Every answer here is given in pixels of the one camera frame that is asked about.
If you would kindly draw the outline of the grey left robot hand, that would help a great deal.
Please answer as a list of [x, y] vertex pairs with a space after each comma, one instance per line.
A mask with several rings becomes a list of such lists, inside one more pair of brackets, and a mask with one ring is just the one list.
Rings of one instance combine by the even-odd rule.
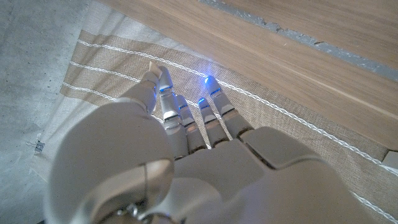
[[165, 67], [66, 134], [44, 202], [49, 223], [372, 223], [316, 152], [253, 128], [213, 77], [203, 138]]

